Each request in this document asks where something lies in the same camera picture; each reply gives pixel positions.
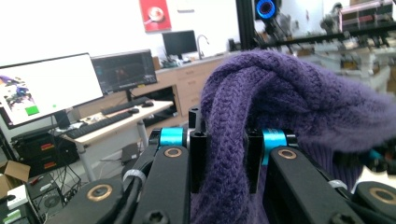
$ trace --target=wall poster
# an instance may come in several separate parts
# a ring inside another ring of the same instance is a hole
[[[166,0],[140,0],[140,10],[146,32],[172,28]]]

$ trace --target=purple sweater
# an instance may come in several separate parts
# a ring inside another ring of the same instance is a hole
[[[211,135],[206,177],[191,196],[191,223],[267,223],[259,191],[248,193],[246,127],[291,129],[299,146],[352,187],[361,168],[332,164],[332,153],[365,151],[396,135],[390,97],[311,63],[267,50],[245,51],[219,66],[201,100]]]

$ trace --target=monitor stand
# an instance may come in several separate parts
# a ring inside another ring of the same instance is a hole
[[[128,102],[132,102],[132,90],[131,89],[128,89],[128,90],[126,90],[125,91],[125,94],[126,94],[126,100],[128,101]]]
[[[58,111],[54,114],[56,119],[56,123],[58,124],[59,129],[67,130],[70,127],[70,120],[67,117],[67,113],[65,110]]]

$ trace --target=monitor screen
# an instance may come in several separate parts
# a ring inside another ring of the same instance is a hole
[[[151,50],[92,57],[103,94],[157,83]]]
[[[88,53],[0,67],[9,129],[103,96]]]
[[[182,54],[198,50],[193,30],[163,33],[163,44],[168,56],[177,55],[180,60]]]

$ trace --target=computer tower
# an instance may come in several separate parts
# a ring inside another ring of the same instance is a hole
[[[35,185],[27,183],[26,188],[33,207],[43,221],[57,214],[65,206],[64,196],[49,174],[43,175]]]

